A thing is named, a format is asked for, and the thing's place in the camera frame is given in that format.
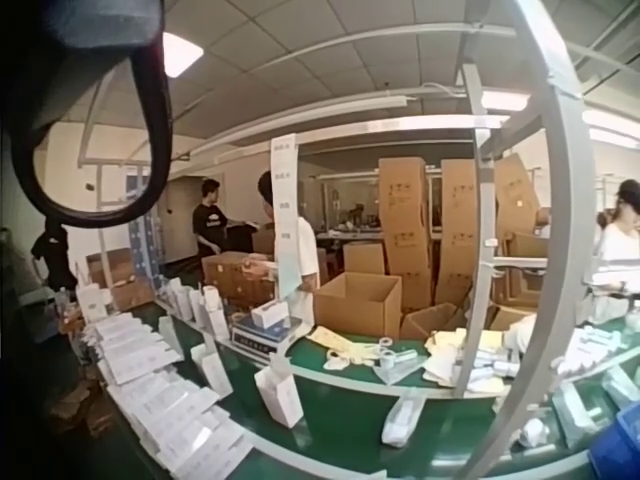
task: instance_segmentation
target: woman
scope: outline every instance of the woman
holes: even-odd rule
[[[602,260],[640,259],[640,183],[625,180],[618,189],[618,201],[612,222],[605,227],[596,250],[596,256]],[[614,282],[598,286],[597,291],[604,296],[594,299],[589,321],[595,324],[605,323],[626,315],[629,300],[610,295],[626,295],[640,287],[640,281],[631,277],[631,282]]]
[[[33,269],[42,283],[54,292],[67,290],[71,295],[75,293],[78,279],[69,268],[69,242],[67,231],[62,225],[51,218],[44,223],[44,233],[38,237],[31,249],[33,255]],[[37,260],[44,259],[49,270],[46,280],[42,279],[38,271]]]

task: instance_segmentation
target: person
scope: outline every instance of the person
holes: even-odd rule
[[[640,223],[640,183],[636,180],[625,180],[620,184],[617,195],[616,210],[613,219],[604,230],[596,248],[596,256],[602,260],[640,259],[640,234],[637,226]],[[623,317],[629,310],[627,298],[616,298],[610,295],[625,295],[629,287],[637,288],[628,282],[613,282],[598,287],[598,292],[608,294],[594,298],[589,320],[601,324],[615,318]]]
[[[59,292],[64,288],[73,298],[78,286],[78,279],[69,268],[68,233],[57,220],[45,219],[44,233],[33,244],[31,255],[33,256],[33,269],[43,285],[48,286],[54,292]],[[44,280],[37,265],[37,261],[40,259],[44,259],[49,271]]]
[[[193,233],[198,242],[198,258],[225,250],[227,217],[218,207],[220,182],[208,178],[202,182],[202,202],[193,210]]]
[[[262,197],[262,204],[267,216],[273,220],[273,187],[271,183],[271,171],[262,174],[258,180],[258,192]],[[275,258],[278,261],[278,225],[276,224]],[[265,255],[252,254],[243,265],[243,273],[250,280],[265,279],[270,276],[270,269],[264,263]],[[313,317],[313,294],[318,288],[319,264],[316,237],[313,228],[304,218],[298,216],[298,268],[302,276],[302,284],[297,291],[288,298],[289,314],[299,318],[307,326],[315,324]]]

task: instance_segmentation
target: table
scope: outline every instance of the table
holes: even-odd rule
[[[153,326],[161,312],[136,314]],[[202,336],[197,330],[179,320],[174,319],[174,325],[189,357],[189,349],[200,344]],[[324,359],[323,350],[308,341],[300,342],[291,351],[292,365],[304,366],[310,370],[319,368]],[[270,448],[284,448],[291,452],[291,455],[297,455],[296,462],[302,458],[315,461],[316,466],[324,464],[355,472],[386,469],[390,478],[450,477],[482,439],[494,418],[491,410],[493,399],[490,398],[427,401],[409,444],[397,450],[380,443],[382,425],[395,402],[394,397],[351,391],[297,377],[296,384],[305,418],[292,430],[288,430],[275,423],[262,404],[253,378],[260,366],[247,356],[224,345],[220,346],[220,353],[234,388],[234,394],[220,402],[221,407],[229,411],[236,422],[262,439],[265,445]],[[639,365],[638,355],[628,358],[622,364],[631,374]],[[185,378],[204,384],[190,358],[179,363],[177,368]],[[377,378],[370,378],[374,375],[366,367],[349,367],[337,374],[364,381],[376,381]],[[576,387],[587,409],[598,412],[595,416],[596,423],[604,427],[612,421],[616,408],[600,387],[601,376],[602,373],[578,380]],[[405,381],[408,383],[407,386],[412,386],[417,380],[409,378]],[[491,475],[507,475],[505,478],[509,478],[509,474],[519,476],[518,473],[533,468],[544,470],[545,466],[552,462],[561,462],[554,464],[558,467],[573,465],[584,469],[581,452],[584,452],[588,442],[583,442],[574,450],[567,449],[560,437],[555,417],[549,415],[549,419],[553,443],[530,450],[514,446],[494,466]],[[590,478],[587,473],[588,466],[586,468],[587,470],[581,470],[579,476],[573,478]],[[544,476],[533,472],[542,470],[529,471],[527,474],[535,475],[531,478],[550,478],[551,475],[549,472]],[[231,478],[314,477],[256,450]]]

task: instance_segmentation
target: stacked cardboard boxes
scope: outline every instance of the stacked cardboard boxes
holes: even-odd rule
[[[379,215],[389,273],[402,278],[403,311],[431,305],[427,185],[422,158],[382,158]]]
[[[474,160],[442,161],[442,241],[435,303],[462,305],[477,263]]]

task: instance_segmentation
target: open cardboard box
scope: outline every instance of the open cardboard box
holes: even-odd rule
[[[314,292],[317,325],[338,333],[398,338],[402,279],[346,272]]]

